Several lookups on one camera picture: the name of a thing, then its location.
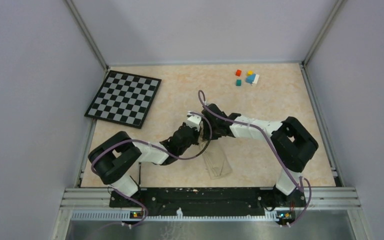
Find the blue block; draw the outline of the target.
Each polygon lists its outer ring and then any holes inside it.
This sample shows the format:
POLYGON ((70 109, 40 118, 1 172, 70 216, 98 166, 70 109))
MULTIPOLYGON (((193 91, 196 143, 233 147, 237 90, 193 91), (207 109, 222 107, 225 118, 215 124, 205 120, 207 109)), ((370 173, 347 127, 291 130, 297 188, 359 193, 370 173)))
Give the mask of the blue block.
POLYGON ((252 84, 252 81, 253 81, 252 75, 247 76, 246 79, 245 79, 245 82, 249 83, 249 84, 252 84))

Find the black grey checkerboard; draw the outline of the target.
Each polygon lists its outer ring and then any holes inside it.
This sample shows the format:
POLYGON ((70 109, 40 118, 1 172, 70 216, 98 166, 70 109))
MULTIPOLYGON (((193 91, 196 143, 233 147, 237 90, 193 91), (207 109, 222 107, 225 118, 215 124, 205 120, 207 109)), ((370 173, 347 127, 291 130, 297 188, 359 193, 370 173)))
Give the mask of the black grey checkerboard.
POLYGON ((141 129, 162 80, 110 70, 84 116, 141 129))

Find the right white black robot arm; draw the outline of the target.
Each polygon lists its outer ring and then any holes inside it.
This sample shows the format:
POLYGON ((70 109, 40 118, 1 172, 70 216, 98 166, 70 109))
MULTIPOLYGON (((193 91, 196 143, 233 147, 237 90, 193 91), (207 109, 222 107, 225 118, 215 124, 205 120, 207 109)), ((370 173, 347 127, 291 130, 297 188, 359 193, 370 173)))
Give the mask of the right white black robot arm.
POLYGON ((267 121, 239 113, 226 116, 213 103, 203 108, 202 112, 215 121, 213 130, 221 137, 253 139, 268 144, 282 167, 273 192, 277 205, 287 206, 294 198, 293 191, 304 190, 302 172, 319 144, 297 118, 289 116, 283 121, 267 121))

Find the white block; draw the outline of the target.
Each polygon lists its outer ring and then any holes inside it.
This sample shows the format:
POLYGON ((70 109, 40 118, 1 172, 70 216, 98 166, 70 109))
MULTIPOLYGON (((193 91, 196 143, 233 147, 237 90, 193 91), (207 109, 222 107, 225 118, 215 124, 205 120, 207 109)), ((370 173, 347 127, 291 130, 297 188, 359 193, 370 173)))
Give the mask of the white block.
POLYGON ((260 75, 254 73, 251 76, 252 76, 252 83, 251 84, 252 85, 256 85, 258 83, 258 81, 259 81, 260 75))

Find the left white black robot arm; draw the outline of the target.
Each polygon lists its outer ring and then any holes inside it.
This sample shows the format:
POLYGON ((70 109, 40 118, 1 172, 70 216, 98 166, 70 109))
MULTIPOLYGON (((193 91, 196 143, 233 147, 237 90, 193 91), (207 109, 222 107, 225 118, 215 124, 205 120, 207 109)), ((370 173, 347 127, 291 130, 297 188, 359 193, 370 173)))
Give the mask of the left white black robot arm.
POLYGON ((91 170, 103 184, 120 192, 121 200, 127 206, 134 207, 140 202, 141 194, 128 170, 135 163, 169 165, 176 160, 191 160, 199 156, 182 155, 199 143, 203 119, 202 114, 189 112, 186 121, 171 137, 156 143, 132 139, 127 132, 120 131, 88 154, 91 170))

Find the beige cloth napkin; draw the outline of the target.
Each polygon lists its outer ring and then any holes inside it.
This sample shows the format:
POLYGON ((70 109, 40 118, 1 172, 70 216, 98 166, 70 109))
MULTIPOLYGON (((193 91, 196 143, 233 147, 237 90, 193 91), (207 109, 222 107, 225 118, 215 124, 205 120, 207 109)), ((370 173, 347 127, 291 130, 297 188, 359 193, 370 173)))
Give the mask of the beige cloth napkin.
POLYGON ((227 177, 233 172, 221 144, 215 140, 206 141, 201 148, 206 170, 211 180, 227 177))

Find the aluminium frame rail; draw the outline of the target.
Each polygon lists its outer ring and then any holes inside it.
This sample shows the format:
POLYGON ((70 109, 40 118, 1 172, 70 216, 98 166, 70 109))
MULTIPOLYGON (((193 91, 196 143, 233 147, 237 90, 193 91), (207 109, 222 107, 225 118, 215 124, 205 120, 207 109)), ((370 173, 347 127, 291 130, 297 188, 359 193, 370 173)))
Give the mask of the aluminium frame rail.
POLYGON ((257 216, 149 216, 144 205, 111 208, 109 187, 64 191, 54 240, 115 239, 339 239, 371 240, 372 233, 353 187, 308 187, 306 205, 257 216))

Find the red cube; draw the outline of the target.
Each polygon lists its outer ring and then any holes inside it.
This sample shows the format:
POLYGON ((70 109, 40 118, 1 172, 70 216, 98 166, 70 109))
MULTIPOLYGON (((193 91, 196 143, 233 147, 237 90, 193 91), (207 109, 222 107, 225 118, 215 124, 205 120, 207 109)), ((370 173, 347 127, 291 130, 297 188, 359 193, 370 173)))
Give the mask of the red cube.
POLYGON ((242 74, 242 71, 241 71, 240 69, 237 69, 236 72, 235 72, 235 75, 236 75, 237 77, 240 77, 241 74, 242 74))

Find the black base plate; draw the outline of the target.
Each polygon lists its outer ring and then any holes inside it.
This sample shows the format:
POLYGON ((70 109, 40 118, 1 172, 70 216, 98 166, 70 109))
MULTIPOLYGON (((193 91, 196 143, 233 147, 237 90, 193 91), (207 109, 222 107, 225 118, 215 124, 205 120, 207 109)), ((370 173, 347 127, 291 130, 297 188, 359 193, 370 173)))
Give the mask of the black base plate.
POLYGON ((111 208, 141 205, 147 207, 150 217, 172 216, 177 210, 186 217, 241 217, 304 207, 306 198, 299 190, 284 195, 275 187, 148 187, 131 199, 114 192, 109 200, 111 208))

